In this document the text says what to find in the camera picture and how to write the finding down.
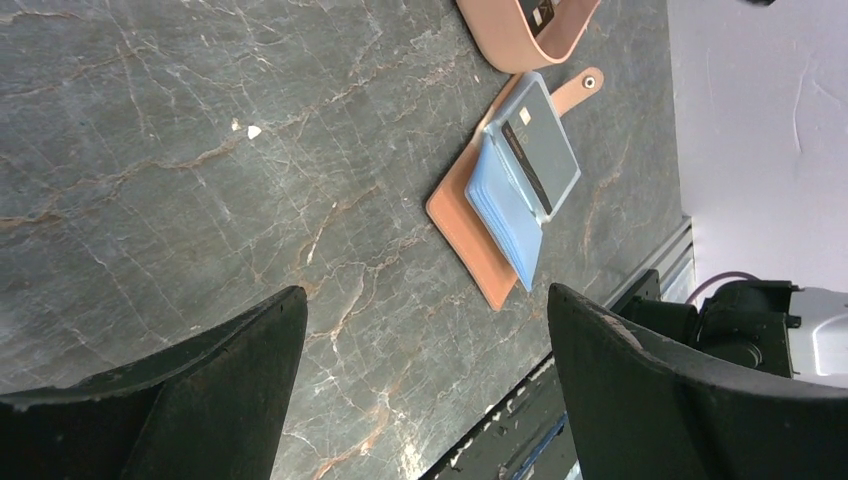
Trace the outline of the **pink oval tray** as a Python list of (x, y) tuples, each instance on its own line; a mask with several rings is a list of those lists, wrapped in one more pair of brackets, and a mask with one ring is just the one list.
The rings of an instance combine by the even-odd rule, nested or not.
[(458, 0), (459, 11), (485, 59), (517, 74), (564, 63), (575, 50), (599, 0)]

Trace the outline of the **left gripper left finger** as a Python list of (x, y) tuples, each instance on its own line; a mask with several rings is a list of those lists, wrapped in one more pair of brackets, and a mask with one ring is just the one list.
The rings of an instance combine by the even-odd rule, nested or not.
[(5, 479), (266, 479), (307, 296), (287, 287), (206, 332), (67, 387), (1, 398)]

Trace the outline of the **tan leather card holder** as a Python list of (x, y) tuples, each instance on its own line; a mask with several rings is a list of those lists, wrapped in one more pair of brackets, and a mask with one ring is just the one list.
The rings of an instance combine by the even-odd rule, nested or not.
[[(427, 214), (494, 311), (502, 309), (515, 284), (532, 290), (544, 227), (557, 215), (547, 223), (538, 221), (489, 133), (497, 108), (518, 80), (529, 73), (542, 77), (531, 71), (517, 74), (507, 82), (426, 202)], [(555, 91), (548, 89), (563, 127), (564, 115), (597, 93), (603, 84), (603, 72), (589, 67)]]

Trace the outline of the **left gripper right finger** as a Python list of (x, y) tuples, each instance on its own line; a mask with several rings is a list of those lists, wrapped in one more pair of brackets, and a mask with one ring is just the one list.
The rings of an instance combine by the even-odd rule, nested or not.
[(552, 284), (548, 325), (587, 479), (843, 479), (847, 392), (735, 365)]

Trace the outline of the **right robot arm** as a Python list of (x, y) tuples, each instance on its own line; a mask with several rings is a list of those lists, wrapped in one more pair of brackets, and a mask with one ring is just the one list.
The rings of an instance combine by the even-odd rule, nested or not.
[(701, 306), (661, 298), (648, 270), (614, 313), (716, 358), (807, 383), (847, 386), (847, 296), (730, 272)]

